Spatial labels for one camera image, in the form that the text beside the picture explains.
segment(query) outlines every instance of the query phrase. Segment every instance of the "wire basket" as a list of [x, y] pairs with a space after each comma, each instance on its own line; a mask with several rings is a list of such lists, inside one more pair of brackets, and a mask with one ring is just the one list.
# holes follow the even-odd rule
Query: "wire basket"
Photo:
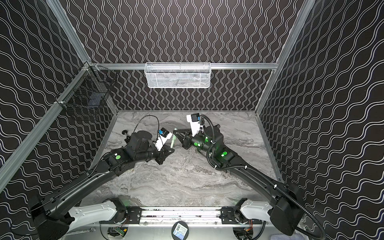
[[105, 107], [117, 74], [107, 68], [92, 66], [60, 105], [76, 120], [95, 120]]
[[211, 63], [148, 62], [144, 74], [150, 88], [209, 88]]

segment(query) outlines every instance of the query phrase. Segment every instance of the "white mesh basket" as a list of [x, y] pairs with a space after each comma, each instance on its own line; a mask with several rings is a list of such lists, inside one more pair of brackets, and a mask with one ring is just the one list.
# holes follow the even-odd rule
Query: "white mesh basket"
[[209, 88], [211, 63], [146, 63], [150, 88]]

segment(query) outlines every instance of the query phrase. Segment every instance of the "white sticker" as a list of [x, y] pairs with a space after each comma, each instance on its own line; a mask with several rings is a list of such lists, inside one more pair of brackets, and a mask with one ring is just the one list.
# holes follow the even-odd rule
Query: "white sticker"
[[181, 240], [184, 239], [185, 237], [185, 234], [187, 233], [188, 229], [186, 227], [184, 227], [183, 225], [181, 225], [180, 223], [178, 223], [176, 225], [176, 228], [175, 230], [173, 231], [173, 235], [177, 236], [178, 238], [180, 238]]

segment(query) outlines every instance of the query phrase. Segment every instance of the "gray marble surface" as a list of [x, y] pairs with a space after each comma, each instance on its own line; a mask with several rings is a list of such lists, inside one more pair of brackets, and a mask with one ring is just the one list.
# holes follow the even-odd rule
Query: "gray marble surface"
[[[120, 112], [104, 152], [125, 145], [121, 131], [131, 134], [137, 122], [147, 114], [159, 118], [160, 128], [170, 132], [176, 127], [190, 128], [186, 115], [192, 112]], [[214, 124], [221, 125], [224, 143], [245, 161], [276, 179], [253, 112], [202, 112]], [[155, 136], [157, 121], [145, 118], [136, 129]], [[242, 197], [263, 200], [248, 185], [221, 171], [214, 170], [195, 148], [185, 150], [176, 139], [175, 152], [162, 165], [156, 161], [136, 164], [85, 197], [82, 205], [96, 204], [119, 197], [138, 206], [231, 206]]]

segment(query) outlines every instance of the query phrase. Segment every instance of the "patterned wallpaper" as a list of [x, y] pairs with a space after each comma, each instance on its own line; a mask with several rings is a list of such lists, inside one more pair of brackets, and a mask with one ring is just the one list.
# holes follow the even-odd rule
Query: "patterned wallpaper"
[[85, 173], [111, 119], [108, 107], [94, 122], [75, 121], [64, 110], [61, 112], [0, 194], [0, 239], [20, 238], [9, 231], [10, 224], [15, 233], [36, 233], [28, 213], [28, 198], [48, 195]]
[[384, 239], [383, 53], [384, 1], [319, 0], [261, 114], [329, 239]]
[[303, 0], [60, 0], [93, 62], [276, 62]]
[[0, 166], [82, 65], [44, 0], [0, 1]]
[[111, 96], [118, 109], [254, 110], [271, 70], [213, 70], [210, 88], [149, 88], [144, 71], [120, 71]]

